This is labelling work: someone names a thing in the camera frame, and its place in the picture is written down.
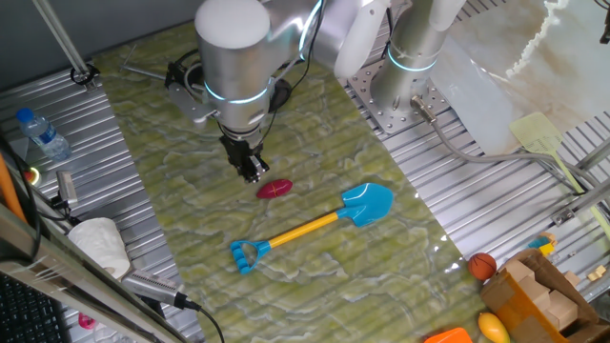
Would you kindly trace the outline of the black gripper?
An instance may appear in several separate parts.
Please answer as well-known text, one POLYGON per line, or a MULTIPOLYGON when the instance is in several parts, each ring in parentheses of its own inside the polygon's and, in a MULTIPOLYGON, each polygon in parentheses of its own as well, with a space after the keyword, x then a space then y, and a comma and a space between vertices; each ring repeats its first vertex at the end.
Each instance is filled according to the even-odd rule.
POLYGON ((239 174, 247 183, 256 183, 260 176, 269 170, 267 163, 261 158, 262 144, 257 143, 252 148, 245 140, 233 140, 227 136, 219 138, 228 154, 228 160, 234 167, 239 167, 239 174))

